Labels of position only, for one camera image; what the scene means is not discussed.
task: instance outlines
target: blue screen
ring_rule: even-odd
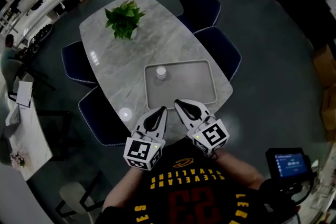
[[[301,153],[275,155],[275,159],[280,177],[296,176],[307,172]]]

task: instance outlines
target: tray rim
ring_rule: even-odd
[[[144,73],[144,84],[145,84],[145,94],[146,94],[146,106],[147,109],[150,110],[149,108],[149,104],[148,104],[148,95],[147,95],[147,80],[146,80],[146,69],[148,67],[154,67],[154,66],[164,66],[164,65],[171,65],[171,64],[181,64],[181,63],[189,63],[189,62],[207,62],[208,66],[209,66],[209,70],[210,70],[210,75],[211,75],[211,81],[212,81],[212,85],[214,87],[214,91],[215,91],[215,101],[213,102],[207,102],[204,104],[214,104],[217,102],[217,90],[216,90],[216,85],[215,85],[215,81],[214,81],[214,76],[212,74],[212,69],[211,69],[211,65],[210,62],[207,59],[200,59],[200,60],[188,60],[188,61],[178,61],[178,62],[165,62],[165,63],[152,63],[150,65],[146,65],[143,68],[143,73]]]

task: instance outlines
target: navy blue chair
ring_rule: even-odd
[[[178,19],[192,32],[214,26],[218,20],[221,3],[218,0],[180,0],[183,14]]]
[[[194,35],[214,58],[226,78],[231,81],[242,60],[235,45],[216,26],[202,29]]]
[[[79,101],[78,108],[100,144],[123,146],[131,136],[99,86]]]
[[[93,88],[97,79],[92,71],[83,42],[74,42],[61,50],[65,74],[71,80]]]

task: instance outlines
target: green leaves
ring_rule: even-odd
[[[145,15],[144,12],[140,12],[135,1],[125,1],[112,11],[105,9],[105,14],[108,19],[106,28],[111,26],[114,30],[114,37],[128,39],[131,39],[133,30],[138,27],[140,18]]]

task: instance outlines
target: flower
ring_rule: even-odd
[[[24,167],[25,166],[25,158],[24,158],[24,154],[20,153],[20,152],[12,152],[10,155],[11,159],[10,162],[12,164],[12,167],[16,170],[19,170],[20,167]]]

